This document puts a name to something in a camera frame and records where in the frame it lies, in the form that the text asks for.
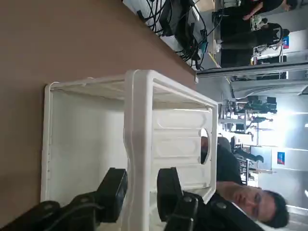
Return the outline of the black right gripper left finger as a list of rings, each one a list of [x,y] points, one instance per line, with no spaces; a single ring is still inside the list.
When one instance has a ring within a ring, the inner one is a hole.
[[[75,196],[60,206],[43,201],[1,228],[3,231],[95,231],[101,223],[116,223],[128,186],[125,169],[110,168],[98,189]]]

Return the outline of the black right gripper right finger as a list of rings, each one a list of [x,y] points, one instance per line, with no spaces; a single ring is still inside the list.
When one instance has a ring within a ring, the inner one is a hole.
[[[201,196],[184,192],[176,168],[162,168],[157,176],[157,209],[165,231],[261,231],[232,203],[214,196],[205,204]]]

